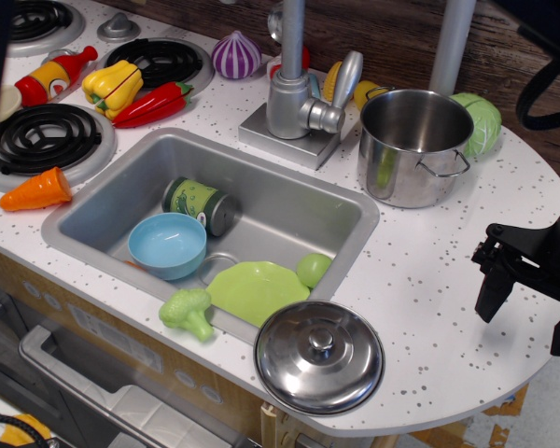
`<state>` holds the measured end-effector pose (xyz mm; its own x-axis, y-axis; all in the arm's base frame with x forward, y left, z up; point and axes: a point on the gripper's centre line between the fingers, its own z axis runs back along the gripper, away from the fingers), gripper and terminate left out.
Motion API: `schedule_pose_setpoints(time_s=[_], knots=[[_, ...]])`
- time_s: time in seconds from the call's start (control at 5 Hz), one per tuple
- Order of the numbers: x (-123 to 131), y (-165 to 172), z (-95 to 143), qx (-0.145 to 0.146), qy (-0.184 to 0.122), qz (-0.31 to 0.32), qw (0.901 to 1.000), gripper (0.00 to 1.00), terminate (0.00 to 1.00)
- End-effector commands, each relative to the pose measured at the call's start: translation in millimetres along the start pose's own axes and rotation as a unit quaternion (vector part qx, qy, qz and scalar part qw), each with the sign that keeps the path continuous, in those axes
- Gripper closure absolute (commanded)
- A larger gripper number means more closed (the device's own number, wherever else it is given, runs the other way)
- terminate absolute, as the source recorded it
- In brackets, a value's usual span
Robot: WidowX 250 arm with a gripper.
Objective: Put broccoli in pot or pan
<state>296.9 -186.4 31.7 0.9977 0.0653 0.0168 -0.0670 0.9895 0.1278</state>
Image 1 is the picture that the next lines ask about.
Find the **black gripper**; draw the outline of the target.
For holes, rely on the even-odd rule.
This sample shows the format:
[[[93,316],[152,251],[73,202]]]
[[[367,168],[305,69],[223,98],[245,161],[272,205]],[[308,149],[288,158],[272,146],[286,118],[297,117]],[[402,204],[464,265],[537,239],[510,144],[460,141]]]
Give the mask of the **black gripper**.
[[[484,275],[475,311],[486,323],[517,283],[560,301],[560,216],[544,229],[493,223],[471,260]]]

